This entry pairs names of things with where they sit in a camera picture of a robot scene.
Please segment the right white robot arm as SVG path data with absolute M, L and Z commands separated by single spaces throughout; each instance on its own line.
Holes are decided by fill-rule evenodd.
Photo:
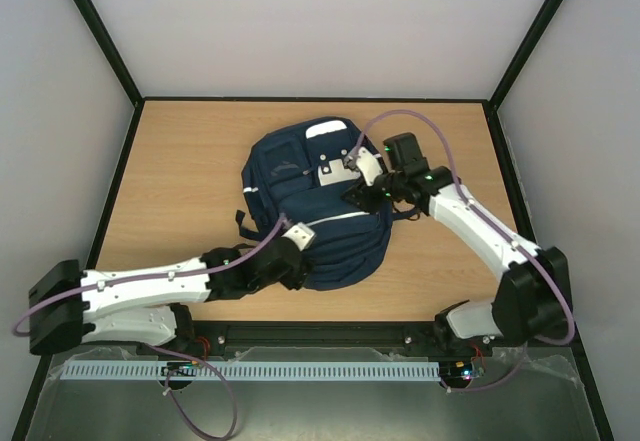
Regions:
M 436 315 L 434 336 L 441 350 L 458 352 L 475 338 L 501 338 L 512 346 L 532 339 L 569 343 L 575 322 L 564 254 L 508 228 L 471 195 L 452 165 L 430 167 L 414 134 L 391 137 L 384 147 L 390 170 L 362 144 L 346 154 L 344 166 L 360 179 L 344 200 L 369 213 L 393 201 L 413 205 L 457 235 L 498 281 L 493 299 L 462 301 Z

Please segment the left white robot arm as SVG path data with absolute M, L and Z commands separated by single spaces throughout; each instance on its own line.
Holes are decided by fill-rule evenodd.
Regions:
M 81 344 L 163 346 L 194 334 L 189 303 L 237 300 L 273 284 L 299 290 L 311 264 L 313 235 L 300 228 L 253 249 L 215 248 L 177 264 L 134 270 L 83 270 L 56 264 L 29 291 L 29 351 L 62 353 Z

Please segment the navy blue student backpack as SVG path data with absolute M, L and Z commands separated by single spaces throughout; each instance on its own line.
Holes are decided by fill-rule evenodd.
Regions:
M 370 214 L 343 200 L 360 179 L 343 165 L 355 145 L 381 156 L 351 120 L 312 119 L 266 134 L 252 146 L 241 172 L 247 213 L 256 225 L 240 226 L 241 237 L 262 240 L 280 214 L 314 232 L 304 252 L 313 265 L 308 289 L 341 289 L 371 276 L 400 219 L 390 205 Z

